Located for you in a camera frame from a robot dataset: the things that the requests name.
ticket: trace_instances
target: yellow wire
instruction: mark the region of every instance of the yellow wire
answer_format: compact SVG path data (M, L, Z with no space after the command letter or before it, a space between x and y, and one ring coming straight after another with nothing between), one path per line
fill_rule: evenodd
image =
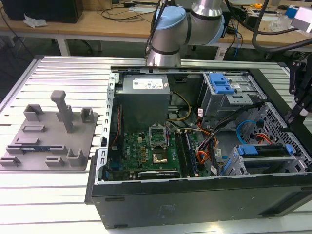
M188 103L188 101L187 101L184 97L182 97L181 94L179 94L179 93L177 93L177 92L175 92L175 91L173 91L172 93L178 95L180 98L183 99L183 101L186 102L186 104L187 104L188 107L189 107L189 112L187 113L187 115L186 115L185 117L182 117L182 118L169 118L168 121L182 121L182 120L187 119L187 118L190 116L190 114L192 113L190 104Z

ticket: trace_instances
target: blue object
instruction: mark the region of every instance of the blue object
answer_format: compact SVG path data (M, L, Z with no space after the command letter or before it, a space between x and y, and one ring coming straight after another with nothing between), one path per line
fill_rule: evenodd
M240 153L241 151L243 151L244 153L241 155L257 155L258 154L258 150L255 148L254 145L240 145L238 147L238 152Z
M293 147L290 144L286 144L285 145L285 149L287 150L287 152L289 153L289 155L293 154Z
M292 19L292 18L294 18L294 16L296 15L297 10L298 10L298 8L296 8L295 6L290 5L290 6L287 8L287 11L285 12L285 16L288 16L289 18Z
M185 17L186 11L184 10L184 8L177 6L167 6L162 12L156 30L171 28L184 20Z
M245 152L244 152L244 150L242 148L238 147L237 150L238 150L239 155L244 155L245 154Z
M218 42L218 40L222 36L223 30L224 30L224 22L225 22L224 16L222 15L219 31L216 33L215 37L210 42L208 42L206 45L210 45L210 44L214 44L214 43Z
M235 93L235 90L230 87L228 79L222 73L210 73L209 78L216 94Z
M228 161L227 161L227 163L222 167L222 169L221 169L221 172L220 172L220 176L222 176L223 175L223 173L226 171L226 169L229 167L229 165L231 164L231 159L229 159Z
M251 122L251 123L256 124L256 121L253 121L253 120L245 120L245 121L241 122L241 123L239 124L239 126L236 128L236 135L237 135L237 138L238 138L239 141L240 141L242 144L244 144L244 145L246 145L247 143L240 137L239 130L240 130L240 128L243 126L243 124L244 124L244 123L247 123L247 122Z

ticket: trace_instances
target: computer case side panel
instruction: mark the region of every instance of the computer case side panel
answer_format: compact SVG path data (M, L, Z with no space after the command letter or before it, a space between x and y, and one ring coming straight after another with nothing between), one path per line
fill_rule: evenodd
M107 229L283 216L312 199L312 175L95 185Z

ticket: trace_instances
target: green circuit board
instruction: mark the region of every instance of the green circuit board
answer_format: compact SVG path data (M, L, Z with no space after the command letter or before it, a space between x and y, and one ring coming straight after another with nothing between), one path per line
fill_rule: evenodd
M198 144L195 133L189 133L192 147ZM162 141L163 136L154 136L155 141ZM155 163L155 150L150 147L149 132L142 133L125 133L124 135L124 147L123 147L123 170L157 170L157 169L171 169L179 171L179 160L176 152L176 141L173 132L169 132L169 146L166 150L160 149L160 151L166 155L167 161L165 163Z

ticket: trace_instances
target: power cable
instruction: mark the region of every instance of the power cable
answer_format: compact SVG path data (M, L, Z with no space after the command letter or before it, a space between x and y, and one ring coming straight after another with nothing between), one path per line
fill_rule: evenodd
M11 32L18 38L18 40L20 40L20 42L21 42L22 45L25 47L25 49L27 50L27 52L34 58L33 53L31 53L31 51L28 49L28 47L24 44L24 42L20 39L20 37L14 32L14 30L10 27L10 25L8 24L8 22L7 22L6 19L4 18L3 13L2 13L2 10L3 10L3 9L4 9L4 8L1 7L0 13L1 13L2 19L3 19L3 21L5 22L6 26L8 26L8 28L11 30Z

